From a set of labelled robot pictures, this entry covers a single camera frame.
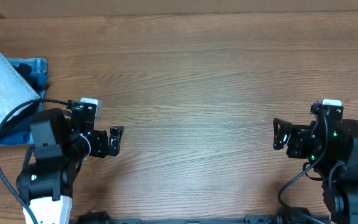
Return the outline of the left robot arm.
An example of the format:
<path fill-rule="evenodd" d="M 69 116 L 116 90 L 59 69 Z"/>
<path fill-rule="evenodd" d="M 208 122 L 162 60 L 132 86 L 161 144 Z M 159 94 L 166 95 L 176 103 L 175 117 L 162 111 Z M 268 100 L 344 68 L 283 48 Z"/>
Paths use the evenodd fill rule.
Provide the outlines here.
<path fill-rule="evenodd" d="M 26 223 L 69 223 L 73 184 L 83 161 L 119 154 L 124 128 L 96 130 L 100 108 L 100 101 L 82 98 L 31 118 L 34 143 L 16 179 Z"/>

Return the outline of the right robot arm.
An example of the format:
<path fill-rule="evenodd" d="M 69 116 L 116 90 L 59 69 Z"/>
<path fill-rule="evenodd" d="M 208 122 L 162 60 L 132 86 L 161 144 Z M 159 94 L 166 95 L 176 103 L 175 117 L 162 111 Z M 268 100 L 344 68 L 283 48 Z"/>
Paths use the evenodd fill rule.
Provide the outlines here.
<path fill-rule="evenodd" d="M 358 120 L 344 119 L 339 100 L 311 104 L 309 125 L 275 118 L 273 148 L 304 159 L 303 170 L 282 188 L 314 170 L 322 183 L 323 201 L 334 223 L 358 223 Z"/>

